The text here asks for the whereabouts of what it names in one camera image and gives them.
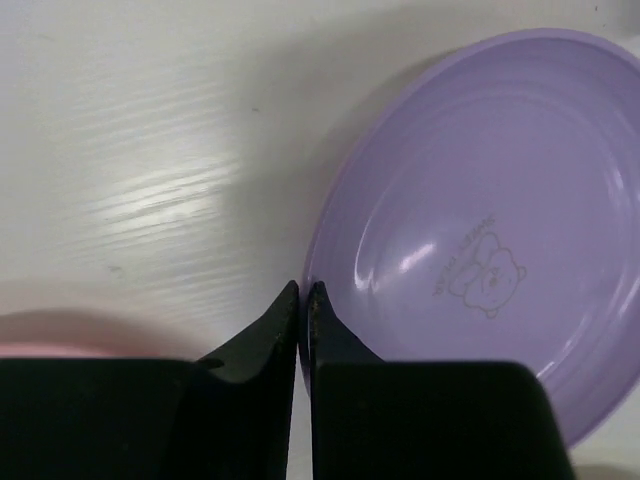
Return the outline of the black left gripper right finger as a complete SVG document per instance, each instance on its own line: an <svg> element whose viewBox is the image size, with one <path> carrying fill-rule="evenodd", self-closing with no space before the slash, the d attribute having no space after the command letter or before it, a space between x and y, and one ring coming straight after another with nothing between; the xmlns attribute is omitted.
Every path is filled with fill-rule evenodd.
<svg viewBox="0 0 640 480"><path fill-rule="evenodd" d="M547 395L504 361L386 362L308 296L317 479L571 479Z"/></svg>

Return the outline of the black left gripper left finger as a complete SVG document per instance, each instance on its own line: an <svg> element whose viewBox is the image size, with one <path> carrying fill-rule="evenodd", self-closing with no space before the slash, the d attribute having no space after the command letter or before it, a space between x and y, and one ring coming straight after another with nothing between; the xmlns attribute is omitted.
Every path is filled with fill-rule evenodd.
<svg viewBox="0 0 640 480"><path fill-rule="evenodd" d="M298 307L291 282L218 347L182 334L202 347L193 359L1 356L2 477L285 478ZM1 286L1 316L53 309L175 331L135 295L40 281Z"/></svg>

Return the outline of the purple plastic plate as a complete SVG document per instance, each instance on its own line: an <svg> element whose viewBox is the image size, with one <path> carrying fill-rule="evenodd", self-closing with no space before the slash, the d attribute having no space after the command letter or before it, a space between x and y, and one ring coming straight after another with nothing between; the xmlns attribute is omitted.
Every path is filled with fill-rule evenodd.
<svg viewBox="0 0 640 480"><path fill-rule="evenodd" d="M575 446L639 379L639 61L584 32L427 68L356 144L303 281L387 361L511 360Z"/></svg>

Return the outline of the pink plastic plate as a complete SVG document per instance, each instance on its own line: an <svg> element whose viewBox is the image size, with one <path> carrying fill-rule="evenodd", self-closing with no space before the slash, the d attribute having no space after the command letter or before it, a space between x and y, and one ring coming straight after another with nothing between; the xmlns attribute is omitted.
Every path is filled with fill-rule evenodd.
<svg viewBox="0 0 640 480"><path fill-rule="evenodd" d="M193 359L202 347L196 341L138 318L105 312L53 309L1 316L1 356L62 358Z"/></svg>

